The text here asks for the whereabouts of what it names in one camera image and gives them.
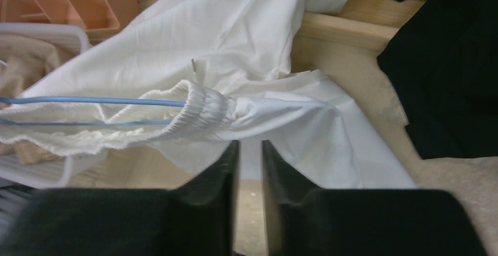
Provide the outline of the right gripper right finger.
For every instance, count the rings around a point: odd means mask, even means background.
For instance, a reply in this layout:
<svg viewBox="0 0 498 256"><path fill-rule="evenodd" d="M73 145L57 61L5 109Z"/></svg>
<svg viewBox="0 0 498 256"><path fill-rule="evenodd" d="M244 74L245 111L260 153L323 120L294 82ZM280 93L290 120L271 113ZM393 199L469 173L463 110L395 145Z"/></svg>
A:
<svg viewBox="0 0 498 256"><path fill-rule="evenodd" d="M449 192L327 189L262 142L269 255L486 255Z"/></svg>

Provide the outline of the beige shorts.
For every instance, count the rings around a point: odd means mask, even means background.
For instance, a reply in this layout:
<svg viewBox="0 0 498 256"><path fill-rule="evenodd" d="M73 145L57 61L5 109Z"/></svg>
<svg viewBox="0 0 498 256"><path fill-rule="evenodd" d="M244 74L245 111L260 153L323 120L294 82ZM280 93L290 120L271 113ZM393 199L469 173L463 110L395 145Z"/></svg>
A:
<svg viewBox="0 0 498 256"><path fill-rule="evenodd" d="M17 97L53 70L75 57L65 48L21 35L1 35L1 96ZM15 154L23 165L62 161L31 142L1 143L1 154Z"/></svg>

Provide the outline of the white plastic basket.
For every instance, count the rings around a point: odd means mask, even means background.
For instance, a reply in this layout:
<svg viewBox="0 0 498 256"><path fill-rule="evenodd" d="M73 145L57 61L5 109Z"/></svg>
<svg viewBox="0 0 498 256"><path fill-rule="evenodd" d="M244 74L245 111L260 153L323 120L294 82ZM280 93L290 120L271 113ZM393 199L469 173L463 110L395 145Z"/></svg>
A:
<svg viewBox="0 0 498 256"><path fill-rule="evenodd" d="M58 45L75 55L88 50L91 45L83 29L73 25L46 23L2 22L1 33L22 35ZM80 154L60 161L33 165L21 164L15 154L1 156L1 186L7 181L33 188L65 187L69 180L105 160L107 152L96 155Z"/></svg>

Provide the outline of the white shorts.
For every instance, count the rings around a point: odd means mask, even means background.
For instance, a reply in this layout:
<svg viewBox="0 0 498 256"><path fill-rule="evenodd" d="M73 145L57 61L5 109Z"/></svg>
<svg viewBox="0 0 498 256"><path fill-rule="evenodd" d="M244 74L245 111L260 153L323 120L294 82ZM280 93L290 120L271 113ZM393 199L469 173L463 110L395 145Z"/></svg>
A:
<svg viewBox="0 0 498 256"><path fill-rule="evenodd" d="M20 98L113 97L184 107L100 103L10 105L15 122L171 120L147 126L7 126L1 142L31 142L58 156L147 145L196 174L229 142L243 179L261 177L261 142L326 188L415 188L348 94L319 70L292 73L304 13L347 0L158 0L120 33L48 74Z"/></svg>

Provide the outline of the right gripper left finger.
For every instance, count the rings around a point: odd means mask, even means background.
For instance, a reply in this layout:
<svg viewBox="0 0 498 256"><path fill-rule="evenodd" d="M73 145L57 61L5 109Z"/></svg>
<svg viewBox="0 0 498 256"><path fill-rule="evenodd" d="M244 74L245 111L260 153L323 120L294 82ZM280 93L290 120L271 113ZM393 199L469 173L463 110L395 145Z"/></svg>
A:
<svg viewBox="0 0 498 256"><path fill-rule="evenodd" d="M2 255L234 255L240 144L175 189L38 190Z"/></svg>

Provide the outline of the light blue hanger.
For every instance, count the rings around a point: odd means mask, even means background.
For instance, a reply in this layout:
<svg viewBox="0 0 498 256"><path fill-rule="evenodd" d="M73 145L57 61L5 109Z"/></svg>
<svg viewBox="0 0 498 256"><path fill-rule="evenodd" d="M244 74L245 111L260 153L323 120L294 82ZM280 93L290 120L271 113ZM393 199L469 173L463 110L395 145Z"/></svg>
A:
<svg viewBox="0 0 498 256"><path fill-rule="evenodd" d="M27 105L33 103L100 103L114 105L146 105L146 106L164 106L164 107L184 107L186 102L158 100L158 99L129 99L113 97L77 97L77 96L42 96L27 98L9 98L1 97L1 103L11 105ZM153 126L166 125L171 120L156 121L136 121L123 123L103 123L103 122L15 122L1 119L1 124L7 126Z"/></svg>

